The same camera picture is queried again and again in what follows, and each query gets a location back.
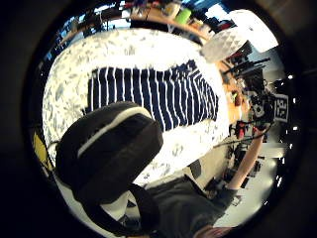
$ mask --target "table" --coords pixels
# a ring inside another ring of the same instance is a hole
[[[145,10],[142,12],[142,14],[136,14],[136,13],[131,13],[130,16],[123,17],[122,16],[123,11],[121,11],[121,16],[112,16],[112,17],[107,17],[107,16],[102,16],[101,15],[101,21],[112,21],[112,20],[118,20],[118,19],[131,19],[133,21],[152,21],[152,22],[157,22],[157,23],[162,23],[162,24],[167,24],[167,25],[172,25],[176,28],[179,28],[183,31],[189,32],[204,41],[210,40],[210,36],[200,32],[199,30],[187,25],[187,24],[179,24],[173,20],[169,20],[169,18],[165,17],[160,9],[154,8],[154,7],[147,7]],[[79,26],[79,29],[75,32],[68,32],[67,35],[62,39],[62,41],[59,43],[59,45],[64,44],[66,41],[70,40],[73,38],[75,35],[77,35],[80,32],[83,32],[91,27],[94,26],[94,21],[99,21],[99,15],[96,15],[93,17],[92,20],[90,20],[88,23],[82,27]]]
[[[229,68],[223,62],[219,61],[216,63],[217,67],[220,71],[225,72]],[[227,96],[227,105],[228,105],[228,116],[230,124],[233,124],[237,121],[237,119],[241,119],[243,117],[248,117],[248,113],[250,111],[250,105],[248,103],[248,99],[246,96],[243,96],[242,88],[237,84],[237,80],[231,73],[226,73],[229,78],[229,82],[223,82],[223,87]],[[234,101],[231,99],[231,92],[237,91],[240,95],[243,96],[244,102],[241,106],[236,106]]]

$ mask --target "person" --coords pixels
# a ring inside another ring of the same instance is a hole
[[[207,198],[190,178],[176,178],[149,188],[158,204],[160,224],[151,238],[210,238],[213,224],[225,214],[258,157],[264,130],[257,130],[231,181],[213,199]]]

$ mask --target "striped shirt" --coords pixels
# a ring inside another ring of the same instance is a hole
[[[85,113],[117,101],[133,101],[147,108],[163,131],[217,119],[218,96],[194,60],[165,71],[116,67],[93,70]]]

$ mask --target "lamp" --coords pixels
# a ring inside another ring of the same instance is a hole
[[[224,60],[234,54],[246,41],[237,27],[229,28],[214,35],[201,48],[201,53],[208,62]]]
[[[259,53],[263,53],[278,46],[278,42],[267,25],[252,11],[235,10],[229,13],[231,19],[238,26]]]

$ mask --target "bottle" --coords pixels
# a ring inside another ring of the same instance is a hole
[[[181,1],[173,0],[172,2],[168,3],[165,8],[163,9],[163,14],[168,17],[170,20],[173,20],[177,13],[180,10]]]
[[[182,11],[179,12],[179,14],[177,14],[175,18],[175,22],[181,25],[184,25],[188,22],[190,15],[191,15],[191,10],[188,8],[184,8]]]

